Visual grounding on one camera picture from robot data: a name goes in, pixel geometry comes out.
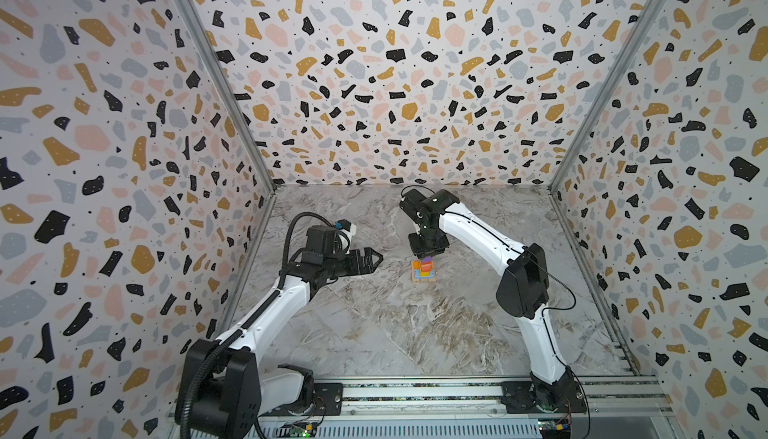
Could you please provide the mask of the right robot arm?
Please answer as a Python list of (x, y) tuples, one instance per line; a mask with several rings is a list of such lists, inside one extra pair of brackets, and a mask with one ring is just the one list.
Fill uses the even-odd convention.
[(553, 333), (550, 274), (544, 249), (504, 235), (445, 189), (427, 196), (415, 188), (406, 188), (401, 192), (399, 207), (415, 225), (408, 240), (417, 258), (446, 252), (453, 237), (500, 275), (496, 301), (515, 319), (530, 360), (531, 387), (522, 398), (545, 412), (567, 408), (578, 387)]

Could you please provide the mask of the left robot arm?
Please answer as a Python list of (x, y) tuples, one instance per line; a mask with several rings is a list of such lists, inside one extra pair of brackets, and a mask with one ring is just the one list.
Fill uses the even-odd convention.
[(261, 416), (282, 410), (297, 416), (317, 408), (310, 369), (283, 364), (262, 373), (260, 363), (288, 322), (317, 292), (342, 277), (372, 274), (383, 261), (371, 247), (354, 249), (347, 220), (314, 225), (296, 251), (284, 249), (279, 275), (244, 318), (215, 339), (197, 340), (186, 354), (174, 420), (179, 435), (217, 438), (265, 434)]

